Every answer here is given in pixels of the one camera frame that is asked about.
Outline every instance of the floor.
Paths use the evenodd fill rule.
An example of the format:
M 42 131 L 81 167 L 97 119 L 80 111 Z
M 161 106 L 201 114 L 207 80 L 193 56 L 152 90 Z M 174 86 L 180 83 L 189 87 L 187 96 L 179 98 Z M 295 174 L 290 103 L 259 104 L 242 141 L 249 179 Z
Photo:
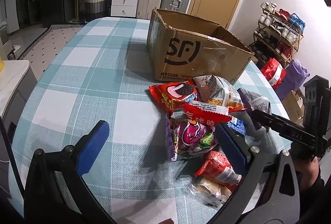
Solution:
M 30 61 L 31 69 L 37 80 L 52 63 L 55 56 L 81 28 L 51 30 L 24 57 Z
M 26 28 L 17 30 L 8 36 L 12 41 L 12 45 L 19 45 L 21 48 L 15 52 L 16 59 L 31 45 L 47 28 L 42 27 L 41 24 L 28 26 Z

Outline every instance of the shoe rack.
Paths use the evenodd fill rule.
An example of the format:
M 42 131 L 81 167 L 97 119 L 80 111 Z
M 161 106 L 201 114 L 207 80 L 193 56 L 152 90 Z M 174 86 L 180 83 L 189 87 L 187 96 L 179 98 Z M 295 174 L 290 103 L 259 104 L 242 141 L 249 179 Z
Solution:
M 269 12 L 266 9 L 262 9 L 264 12 L 267 12 L 268 15 L 271 14 L 275 20 L 277 20 L 278 22 L 282 23 L 283 25 L 285 25 L 285 27 L 287 27 L 289 30 L 292 29 L 294 30 L 294 32 L 296 32 L 299 36 L 298 41 L 294 44 L 291 44 L 287 39 L 283 38 L 281 35 L 279 35 L 276 31 L 274 31 L 272 28 L 265 26 L 264 24 L 262 24 L 261 22 L 258 21 L 258 25 L 259 28 L 261 28 L 262 30 L 268 30 L 269 35 L 273 35 L 274 37 L 276 37 L 278 39 L 278 42 L 284 42 L 286 45 L 291 47 L 291 55 L 290 57 L 288 57 L 287 59 L 285 59 L 284 57 L 282 57 L 274 48 L 272 48 L 266 41 L 264 38 L 260 37 L 259 35 L 253 33 L 253 38 L 254 38 L 254 42 L 251 43 L 249 46 L 251 46 L 252 44 L 256 43 L 256 41 L 261 41 L 261 43 L 263 43 L 270 51 L 272 51 L 275 54 L 275 58 L 279 61 L 279 63 L 286 68 L 289 63 L 291 62 L 291 60 L 293 59 L 293 56 L 295 55 L 295 53 L 297 53 L 299 51 L 299 46 L 300 46 L 300 41 L 303 39 L 303 35 L 301 34 L 300 29 L 294 27 L 293 24 L 291 24 L 290 22 L 288 22 L 287 20 L 284 20 L 282 17 L 279 17 L 278 15 Z M 261 59 L 260 56 L 258 56 L 256 53 L 255 57 L 257 59 L 259 59 L 259 61 L 265 62 Z

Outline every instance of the blue snack package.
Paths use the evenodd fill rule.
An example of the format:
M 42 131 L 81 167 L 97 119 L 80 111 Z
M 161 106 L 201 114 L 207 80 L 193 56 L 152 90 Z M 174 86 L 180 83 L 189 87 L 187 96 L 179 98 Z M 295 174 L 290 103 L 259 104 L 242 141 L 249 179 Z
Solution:
M 227 122 L 227 125 L 231 129 L 240 133 L 242 136 L 246 135 L 247 124 L 244 121 L 237 119 L 235 117 L 232 117 L 232 119 L 229 122 Z

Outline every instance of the blue and white tablecloth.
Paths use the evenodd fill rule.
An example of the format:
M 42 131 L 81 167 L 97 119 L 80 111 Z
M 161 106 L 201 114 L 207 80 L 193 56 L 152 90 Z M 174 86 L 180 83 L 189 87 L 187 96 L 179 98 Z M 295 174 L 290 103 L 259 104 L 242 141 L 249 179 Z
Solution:
M 168 161 L 164 112 L 147 92 L 149 85 L 159 83 L 146 47 L 148 27 L 148 20 L 102 18 L 82 28 L 33 90 L 14 135 L 14 156 L 25 185 L 37 148 L 60 151 L 105 120 L 109 138 L 83 176 L 104 209 L 118 223 L 154 224 L 172 218 L 179 224 L 203 224 L 216 210 L 186 191 L 200 164 Z M 273 113 L 287 117 L 253 62 L 235 87 L 267 97 Z M 289 148 L 289 141 L 273 131 L 268 140 L 273 152 Z M 59 182 L 67 203 L 75 208 L 60 176 Z M 11 168 L 9 186 L 14 206 L 23 214 Z

